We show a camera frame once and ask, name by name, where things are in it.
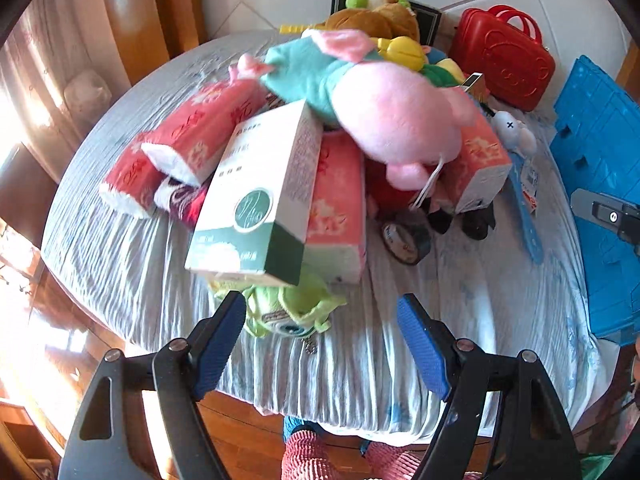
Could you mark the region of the small green frog plush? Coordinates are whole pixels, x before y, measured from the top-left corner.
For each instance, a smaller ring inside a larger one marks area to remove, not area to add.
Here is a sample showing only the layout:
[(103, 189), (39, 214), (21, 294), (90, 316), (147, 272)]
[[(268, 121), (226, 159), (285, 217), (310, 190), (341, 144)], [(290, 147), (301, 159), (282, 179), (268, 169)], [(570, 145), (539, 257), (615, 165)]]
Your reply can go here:
[(216, 298), (236, 290), (246, 303), (244, 330), (255, 338), (270, 334), (307, 338), (331, 327), (330, 314), (346, 306), (344, 296), (334, 294), (320, 276), (306, 264), (297, 286), (266, 286), (207, 280)]

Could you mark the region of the white green carton box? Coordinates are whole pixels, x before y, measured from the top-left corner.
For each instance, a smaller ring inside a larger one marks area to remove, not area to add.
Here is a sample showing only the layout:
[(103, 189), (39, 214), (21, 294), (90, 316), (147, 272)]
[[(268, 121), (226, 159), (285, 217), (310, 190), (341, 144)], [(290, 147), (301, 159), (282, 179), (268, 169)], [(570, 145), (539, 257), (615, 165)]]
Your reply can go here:
[(210, 181), (186, 270), (216, 281), (298, 284), (322, 133), (304, 100), (236, 126)]

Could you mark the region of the pink tissue pack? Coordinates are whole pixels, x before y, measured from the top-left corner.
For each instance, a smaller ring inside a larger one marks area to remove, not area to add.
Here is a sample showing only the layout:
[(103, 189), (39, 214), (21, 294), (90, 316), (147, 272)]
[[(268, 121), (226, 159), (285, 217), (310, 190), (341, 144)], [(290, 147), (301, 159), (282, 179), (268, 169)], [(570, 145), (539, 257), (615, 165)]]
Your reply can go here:
[(162, 174), (200, 186), (215, 171), (235, 127), (266, 102), (267, 91), (256, 80), (210, 84), (166, 117), (141, 149)]
[(512, 168), (506, 149), (480, 110), (474, 125), (461, 129), (461, 137), (458, 157), (442, 168), (439, 178), (456, 214), (488, 207)]
[(164, 180), (142, 151), (148, 132), (138, 133), (122, 151), (112, 169), (98, 186), (99, 194), (110, 208), (120, 214), (147, 219), (155, 210), (154, 194)]
[(326, 282), (357, 284), (366, 265), (367, 229), (362, 151), (348, 133), (322, 139), (304, 263)]

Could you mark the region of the pink pig teal shirt plush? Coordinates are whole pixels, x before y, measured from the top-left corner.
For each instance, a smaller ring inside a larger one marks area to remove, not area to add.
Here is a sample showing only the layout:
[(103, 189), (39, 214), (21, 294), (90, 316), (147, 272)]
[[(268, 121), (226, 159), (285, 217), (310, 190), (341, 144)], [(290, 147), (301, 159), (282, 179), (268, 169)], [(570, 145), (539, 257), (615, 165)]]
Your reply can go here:
[(438, 88), (387, 61), (357, 29), (308, 29), (264, 58), (242, 55), (231, 73), (261, 82), (284, 102), (305, 101), (325, 125), (342, 127), (385, 165), (387, 181), (403, 191), (431, 192), (477, 113), (460, 87)]

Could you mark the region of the blue plastic storage crate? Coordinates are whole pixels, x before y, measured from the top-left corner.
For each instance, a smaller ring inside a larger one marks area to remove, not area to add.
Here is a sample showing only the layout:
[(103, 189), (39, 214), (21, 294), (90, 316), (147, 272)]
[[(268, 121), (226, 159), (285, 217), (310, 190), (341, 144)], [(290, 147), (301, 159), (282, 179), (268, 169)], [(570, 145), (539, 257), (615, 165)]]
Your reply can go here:
[(591, 331), (639, 335), (639, 105), (578, 58), (554, 104), (558, 165), (582, 246)]

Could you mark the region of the blue dinosaur hanger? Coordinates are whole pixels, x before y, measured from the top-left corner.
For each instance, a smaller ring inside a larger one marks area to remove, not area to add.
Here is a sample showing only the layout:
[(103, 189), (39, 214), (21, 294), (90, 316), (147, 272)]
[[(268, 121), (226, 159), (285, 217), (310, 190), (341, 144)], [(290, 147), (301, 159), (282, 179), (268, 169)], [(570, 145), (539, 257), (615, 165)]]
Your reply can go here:
[(521, 223), (523, 243), (533, 263), (539, 266), (544, 261), (544, 248), (542, 248), (532, 214), (529, 212), (528, 201), (525, 198), (522, 187), (521, 172), (524, 166), (524, 159), (514, 152), (510, 152), (509, 156), (512, 162), (509, 182), (513, 192), (515, 209)]

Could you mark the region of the white round-head plush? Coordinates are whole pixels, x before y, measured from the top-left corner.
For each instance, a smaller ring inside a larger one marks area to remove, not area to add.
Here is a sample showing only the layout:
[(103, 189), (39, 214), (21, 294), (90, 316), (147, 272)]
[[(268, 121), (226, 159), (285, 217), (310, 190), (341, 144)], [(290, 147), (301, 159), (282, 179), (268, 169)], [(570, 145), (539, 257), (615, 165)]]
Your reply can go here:
[(524, 158), (531, 158), (537, 151), (536, 136), (526, 127), (524, 122), (516, 119), (505, 110), (495, 112), (491, 117), (491, 125), (502, 145), (511, 152)]

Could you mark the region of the red toy suitcase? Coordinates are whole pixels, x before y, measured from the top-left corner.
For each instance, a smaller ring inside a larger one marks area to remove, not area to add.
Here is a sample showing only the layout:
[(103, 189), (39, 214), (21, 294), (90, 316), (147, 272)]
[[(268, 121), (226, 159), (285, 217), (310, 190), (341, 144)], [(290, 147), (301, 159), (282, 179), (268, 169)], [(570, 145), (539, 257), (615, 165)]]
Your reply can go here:
[(465, 73), (482, 73), (495, 98), (524, 112), (539, 104), (555, 72), (537, 22), (505, 4), (464, 10), (449, 56)]

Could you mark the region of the black tape roll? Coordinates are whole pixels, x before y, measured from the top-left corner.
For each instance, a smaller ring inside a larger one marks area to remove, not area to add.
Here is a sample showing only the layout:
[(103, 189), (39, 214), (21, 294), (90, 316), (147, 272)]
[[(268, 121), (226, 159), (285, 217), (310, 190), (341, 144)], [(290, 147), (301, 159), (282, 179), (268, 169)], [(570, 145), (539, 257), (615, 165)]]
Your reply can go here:
[(416, 266), (432, 249), (426, 215), (421, 209), (401, 211), (381, 226), (386, 250), (406, 266)]

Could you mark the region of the pink red-dress pig plush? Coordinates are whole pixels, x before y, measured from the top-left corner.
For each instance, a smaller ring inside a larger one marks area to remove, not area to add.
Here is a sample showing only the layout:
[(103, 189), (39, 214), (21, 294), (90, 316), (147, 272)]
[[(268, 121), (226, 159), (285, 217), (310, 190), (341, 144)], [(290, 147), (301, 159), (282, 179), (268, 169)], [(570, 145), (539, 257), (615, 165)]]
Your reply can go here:
[[(378, 221), (393, 219), (396, 214), (408, 208), (416, 191), (401, 191), (393, 188), (386, 179), (386, 166), (370, 158), (364, 160), (364, 184), (366, 185), (367, 207), (370, 218)], [(454, 218), (449, 196), (440, 181), (434, 186), (430, 203), (424, 200), (427, 218), (449, 222)]]

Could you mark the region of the green yellow duck plush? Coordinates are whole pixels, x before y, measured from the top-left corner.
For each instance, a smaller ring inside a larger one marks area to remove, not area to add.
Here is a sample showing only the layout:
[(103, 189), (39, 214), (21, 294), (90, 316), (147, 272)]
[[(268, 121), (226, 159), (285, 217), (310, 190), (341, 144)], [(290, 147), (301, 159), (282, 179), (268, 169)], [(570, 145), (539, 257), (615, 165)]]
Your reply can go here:
[(437, 88), (451, 88), (463, 84), (466, 76), (452, 58), (434, 47), (424, 46), (425, 64), (420, 73)]

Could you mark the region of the yellow plastic clamp toy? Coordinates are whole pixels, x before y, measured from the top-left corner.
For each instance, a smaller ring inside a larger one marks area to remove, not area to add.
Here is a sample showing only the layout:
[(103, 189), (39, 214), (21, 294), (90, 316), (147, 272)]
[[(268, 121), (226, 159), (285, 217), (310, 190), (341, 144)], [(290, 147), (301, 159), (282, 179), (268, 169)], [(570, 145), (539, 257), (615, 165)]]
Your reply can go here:
[[(324, 25), (281, 25), (279, 32), (281, 35), (303, 34), (306, 30), (321, 30), (324, 32), (328, 28)], [(420, 72), (428, 63), (428, 54), (432, 48), (430, 46), (422, 46), (416, 40), (408, 36), (398, 36), (392, 39), (370, 37), (374, 43), (378, 54), (387, 61), (394, 62)]]

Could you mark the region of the black gift box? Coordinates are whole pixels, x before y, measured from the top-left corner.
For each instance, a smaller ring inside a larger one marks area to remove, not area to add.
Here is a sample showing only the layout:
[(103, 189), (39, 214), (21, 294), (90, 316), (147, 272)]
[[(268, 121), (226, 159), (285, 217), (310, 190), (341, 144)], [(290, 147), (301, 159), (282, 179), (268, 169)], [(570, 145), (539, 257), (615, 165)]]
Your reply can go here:
[[(331, 12), (334, 13), (346, 9), (345, 2), (346, 0), (331, 0)], [(420, 44), (432, 46), (435, 41), (440, 19), (442, 18), (442, 12), (414, 0), (410, 0), (410, 4), (410, 10), (418, 21)]]

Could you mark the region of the brown bear plush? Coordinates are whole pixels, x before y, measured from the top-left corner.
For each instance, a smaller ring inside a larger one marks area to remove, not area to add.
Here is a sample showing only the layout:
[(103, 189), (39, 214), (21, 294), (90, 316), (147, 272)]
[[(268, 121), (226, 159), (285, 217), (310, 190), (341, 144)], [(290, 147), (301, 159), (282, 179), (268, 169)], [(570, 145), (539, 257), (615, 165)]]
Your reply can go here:
[(373, 38), (406, 36), (420, 41), (416, 17), (399, 3), (386, 3), (373, 10), (343, 9), (331, 14), (322, 25), (329, 30), (358, 29)]

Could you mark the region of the white plastic bag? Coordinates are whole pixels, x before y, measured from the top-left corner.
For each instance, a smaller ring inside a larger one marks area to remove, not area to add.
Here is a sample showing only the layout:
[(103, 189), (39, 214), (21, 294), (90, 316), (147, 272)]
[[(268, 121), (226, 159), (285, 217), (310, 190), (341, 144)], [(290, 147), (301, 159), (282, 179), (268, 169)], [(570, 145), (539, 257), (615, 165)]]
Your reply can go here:
[(76, 119), (95, 125), (112, 104), (106, 81), (91, 68), (77, 74), (64, 88), (65, 103)]

